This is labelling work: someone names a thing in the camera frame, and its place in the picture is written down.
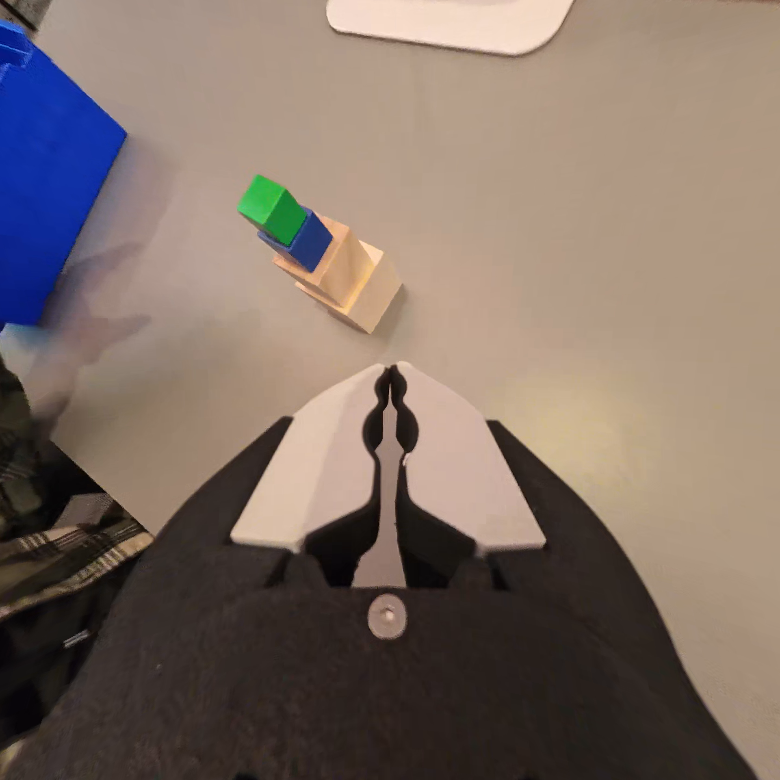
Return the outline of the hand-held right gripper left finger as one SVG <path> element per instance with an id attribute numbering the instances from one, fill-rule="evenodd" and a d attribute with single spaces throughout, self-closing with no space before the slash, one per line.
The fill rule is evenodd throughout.
<path id="1" fill-rule="evenodd" d="M 317 559 L 333 587 L 353 584 L 381 513 L 376 455 L 388 369 L 375 364 L 316 395 L 293 416 L 230 532 L 234 544 Z"/>

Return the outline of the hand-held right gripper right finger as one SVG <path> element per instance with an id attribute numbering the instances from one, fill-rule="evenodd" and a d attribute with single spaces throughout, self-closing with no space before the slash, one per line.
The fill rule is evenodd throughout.
<path id="1" fill-rule="evenodd" d="M 409 362 L 391 368 L 403 449 L 395 526 L 406 583 L 443 588 L 465 560 L 547 540 L 483 414 Z"/>

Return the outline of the large natural wooden cube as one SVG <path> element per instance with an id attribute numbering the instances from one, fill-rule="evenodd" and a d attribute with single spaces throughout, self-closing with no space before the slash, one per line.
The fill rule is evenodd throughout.
<path id="1" fill-rule="evenodd" d="M 374 332 L 403 283 L 392 260 L 382 250 L 362 240 L 358 242 L 367 254 L 372 269 L 366 279 L 357 283 L 344 307 L 329 303 L 301 282 L 296 287 L 312 298 L 327 313 L 356 330 L 370 335 Z"/>

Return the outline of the small natural wooden cube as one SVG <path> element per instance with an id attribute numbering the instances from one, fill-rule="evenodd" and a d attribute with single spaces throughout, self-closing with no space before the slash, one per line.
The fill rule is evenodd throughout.
<path id="1" fill-rule="evenodd" d="M 331 234 L 331 241 L 317 267 L 308 271 L 279 253 L 272 261 L 305 293 L 326 304 L 343 308 L 371 275 L 374 263 L 352 229 L 317 212 L 314 215 Z"/>

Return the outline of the blue wooden cube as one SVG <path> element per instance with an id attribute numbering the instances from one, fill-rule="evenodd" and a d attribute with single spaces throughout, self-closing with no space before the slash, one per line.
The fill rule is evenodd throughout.
<path id="1" fill-rule="evenodd" d="M 305 206 L 302 209 L 306 219 L 289 245 L 279 243 L 262 230 L 258 231 L 258 238 L 287 261 L 313 272 L 330 247 L 333 235 L 311 209 Z"/>

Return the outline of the green wooden cube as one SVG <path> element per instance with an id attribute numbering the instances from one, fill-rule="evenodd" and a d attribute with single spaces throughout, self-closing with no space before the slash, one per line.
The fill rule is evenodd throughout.
<path id="1" fill-rule="evenodd" d="M 241 196 L 237 212 L 260 232 L 288 247 L 307 219 L 307 211 L 281 184 L 255 175 Z"/>

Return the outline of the person's plaid shirt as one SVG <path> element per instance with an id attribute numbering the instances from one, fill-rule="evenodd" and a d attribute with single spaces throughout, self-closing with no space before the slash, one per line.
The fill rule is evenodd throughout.
<path id="1" fill-rule="evenodd" d="M 95 522 L 57 525 L 79 493 L 64 464 L 46 460 L 23 385 L 1 369 L 1 617 L 12 617 L 94 585 L 154 541 L 107 498 Z"/>

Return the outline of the large blue plastic bin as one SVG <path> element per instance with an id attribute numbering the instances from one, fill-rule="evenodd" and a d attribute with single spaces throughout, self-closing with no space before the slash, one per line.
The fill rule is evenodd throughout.
<path id="1" fill-rule="evenodd" d="M 1 66 L 1 321 L 32 326 L 127 133 L 6 21 Z"/>

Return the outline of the white document stand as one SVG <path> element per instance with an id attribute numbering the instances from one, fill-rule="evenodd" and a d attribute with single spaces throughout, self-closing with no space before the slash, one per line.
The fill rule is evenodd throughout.
<path id="1" fill-rule="evenodd" d="M 515 57 L 558 34 L 574 1 L 327 1 L 339 34 Z"/>

